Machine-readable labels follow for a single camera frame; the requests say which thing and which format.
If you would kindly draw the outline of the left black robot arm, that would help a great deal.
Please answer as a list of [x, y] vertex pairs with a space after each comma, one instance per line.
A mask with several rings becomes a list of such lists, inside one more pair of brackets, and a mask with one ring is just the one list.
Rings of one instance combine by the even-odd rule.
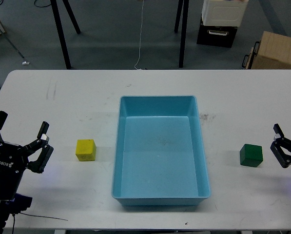
[[[8, 114], [0, 111], [0, 131]], [[49, 124], [43, 122], [36, 140], [20, 146], [6, 142], [0, 134], [0, 234], [9, 215], [16, 215], [31, 206], [32, 198], [17, 194], [26, 169], [41, 174], [53, 152], [46, 135]]]

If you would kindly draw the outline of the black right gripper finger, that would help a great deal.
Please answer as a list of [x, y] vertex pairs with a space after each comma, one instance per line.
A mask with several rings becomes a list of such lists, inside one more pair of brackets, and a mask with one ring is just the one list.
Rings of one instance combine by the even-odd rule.
[[281, 167], [288, 168], [291, 165], [291, 140], [284, 136], [278, 123], [274, 124], [273, 130], [275, 136], [270, 149]]

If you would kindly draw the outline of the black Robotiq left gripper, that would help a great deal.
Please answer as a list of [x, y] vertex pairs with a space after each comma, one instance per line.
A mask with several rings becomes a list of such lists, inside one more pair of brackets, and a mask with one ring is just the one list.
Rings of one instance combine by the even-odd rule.
[[[0, 111], [0, 130], [2, 129], [8, 114]], [[44, 121], [40, 127], [37, 139], [23, 147], [23, 156], [19, 154], [20, 146], [4, 143], [0, 134], [0, 200], [12, 200], [19, 187], [24, 170], [27, 168], [34, 173], [41, 174], [54, 150], [49, 145], [49, 137], [46, 135], [49, 123]], [[41, 153], [35, 161], [29, 161], [28, 157], [41, 149]]]

